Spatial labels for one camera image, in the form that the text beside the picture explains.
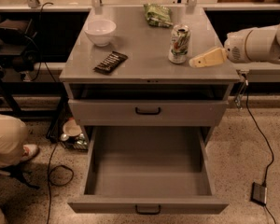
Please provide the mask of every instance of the speckled floor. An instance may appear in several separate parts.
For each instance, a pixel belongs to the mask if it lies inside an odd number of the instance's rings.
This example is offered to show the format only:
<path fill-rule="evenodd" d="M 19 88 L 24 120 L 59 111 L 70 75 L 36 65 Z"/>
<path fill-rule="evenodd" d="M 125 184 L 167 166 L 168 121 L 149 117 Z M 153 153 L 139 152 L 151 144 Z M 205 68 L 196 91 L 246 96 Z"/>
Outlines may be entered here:
<path fill-rule="evenodd" d="M 274 163 L 269 169 L 267 186 L 267 207 L 276 223 L 280 224 L 280 96 L 252 96 L 250 110 L 259 127 L 269 140 Z M 49 188 L 47 171 L 50 156 L 55 145 L 46 139 L 48 120 L 27 121 L 30 129 L 29 142 L 40 146 L 39 155 L 22 165 L 31 171 L 31 184 L 40 189 L 30 189 L 18 180 L 0 176 L 0 207 L 10 224 L 47 223 L 49 214 Z M 215 128 L 207 146 L 211 173 L 215 181 L 216 196 L 230 205 L 219 215 L 113 215 L 76 214 L 67 204 L 70 197 L 78 196 L 82 178 L 86 172 L 85 152 L 64 149 L 57 145 L 50 167 L 66 165 L 75 172 L 73 180 L 66 186 L 51 186 L 50 224 L 84 223 L 273 223 L 269 214 L 258 204 L 250 202 L 253 182 L 261 183 L 271 153 L 264 138 L 256 128 L 247 109 L 238 110 L 231 100 L 222 121 Z M 53 178 L 66 182 L 68 171 L 57 170 Z"/>

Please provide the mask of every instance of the white bowl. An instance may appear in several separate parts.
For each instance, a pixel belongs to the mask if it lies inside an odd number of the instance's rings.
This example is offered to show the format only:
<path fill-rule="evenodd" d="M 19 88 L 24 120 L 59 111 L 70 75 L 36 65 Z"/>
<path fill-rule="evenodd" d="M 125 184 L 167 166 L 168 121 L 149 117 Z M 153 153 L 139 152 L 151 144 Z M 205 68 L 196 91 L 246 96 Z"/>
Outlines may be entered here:
<path fill-rule="evenodd" d="M 76 121 L 74 119 L 70 119 L 64 124 L 63 132 L 70 137 L 74 137 L 81 134 L 82 130 L 80 126 L 76 124 Z"/>
<path fill-rule="evenodd" d="M 87 38 L 96 46 L 104 47 L 112 40 L 116 30 L 116 24 L 111 20 L 87 21 L 84 32 Z"/>

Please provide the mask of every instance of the gray cabinet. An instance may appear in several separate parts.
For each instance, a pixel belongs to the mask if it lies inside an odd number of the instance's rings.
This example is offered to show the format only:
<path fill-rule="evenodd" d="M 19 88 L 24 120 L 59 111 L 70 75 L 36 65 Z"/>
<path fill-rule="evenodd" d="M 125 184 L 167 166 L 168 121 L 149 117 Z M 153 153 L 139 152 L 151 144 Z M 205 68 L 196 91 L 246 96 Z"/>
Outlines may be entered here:
<path fill-rule="evenodd" d="M 202 9 L 172 11 L 175 23 L 192 27 L 192 55 L 220 45 Z M 96 48 L 81 33 L 60 76 L 89 141 L 81 193 L 68 203 L 78 213 L 220 213 L 228 204 L 215 195 L 205 147 L 239 78 L 229 62 L 202 69 L 170 63 L 170 29 L 149 27 L 142 13 L 142 7 L 92 12 L 89 19 L 117 23 L 115 40 Z M 93 67 L 114 49 L 129 59 L 112 75 L 96 74 Z"/>

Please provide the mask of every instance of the yellow object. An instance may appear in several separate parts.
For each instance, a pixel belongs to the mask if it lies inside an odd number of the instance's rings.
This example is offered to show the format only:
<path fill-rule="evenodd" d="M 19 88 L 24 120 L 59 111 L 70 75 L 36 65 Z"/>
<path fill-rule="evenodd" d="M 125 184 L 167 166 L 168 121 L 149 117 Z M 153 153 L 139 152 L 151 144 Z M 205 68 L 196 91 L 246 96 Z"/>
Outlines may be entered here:
<path fill-rule="evenodd" d="M 226 51 L 222 48 L 214 47 L 203 54 L 195 56 L 189 60 L 191 67 L 206 67 L 222 64 L 227 60 Z"/>

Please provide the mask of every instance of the person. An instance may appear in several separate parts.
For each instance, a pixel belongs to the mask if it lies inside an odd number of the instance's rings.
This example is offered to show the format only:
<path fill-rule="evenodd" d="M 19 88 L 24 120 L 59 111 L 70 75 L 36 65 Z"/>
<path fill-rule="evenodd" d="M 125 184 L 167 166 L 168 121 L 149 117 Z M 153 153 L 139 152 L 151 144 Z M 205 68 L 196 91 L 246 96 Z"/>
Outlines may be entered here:
<path fill-rule="evenodd" d="M 25 144 L 26 124 L 20 119 L 0 114 L 0 168 L 28 161 L 39 151 L 35 144 Z"/>

